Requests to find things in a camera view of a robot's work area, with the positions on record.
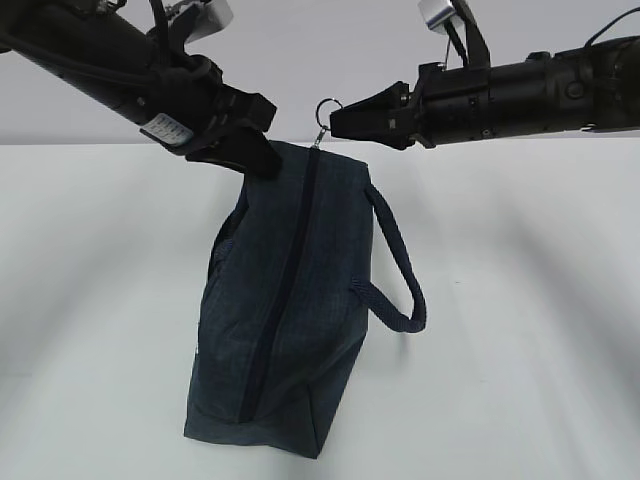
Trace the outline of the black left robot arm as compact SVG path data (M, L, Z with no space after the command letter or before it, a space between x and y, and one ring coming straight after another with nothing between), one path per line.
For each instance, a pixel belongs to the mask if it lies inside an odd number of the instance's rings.
M220 67L187 45L233 20L226 1L150 4L142 32L122 1L4 1L1 50L40 66L137 126L170 153L262 178L282 161L265 134L277 108L223 80Z

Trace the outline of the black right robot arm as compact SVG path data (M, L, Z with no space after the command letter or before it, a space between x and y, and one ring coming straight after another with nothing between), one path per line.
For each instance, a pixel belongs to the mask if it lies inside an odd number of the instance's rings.
M415 86L396 82L330 116L333 136L397 150L638 127L636 36L483 69L423 64Z

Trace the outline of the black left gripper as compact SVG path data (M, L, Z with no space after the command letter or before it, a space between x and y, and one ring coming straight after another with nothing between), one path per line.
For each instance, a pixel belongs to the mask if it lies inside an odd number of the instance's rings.
M151 83L139 98L144 103L139 132L173 154L186 155L188 162L277 177L282 159L262 134L269 131L277 107L259 93L225 84L208 58L185 59L152 66Z

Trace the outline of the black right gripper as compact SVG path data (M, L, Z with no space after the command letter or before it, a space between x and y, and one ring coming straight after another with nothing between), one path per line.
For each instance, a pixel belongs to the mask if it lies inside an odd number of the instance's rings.
M488 68L447 70L442 63L422 64L409 99L409 85L396 82L331 113L331 132L396 150L406 150L415 141L430 149L493 137Z

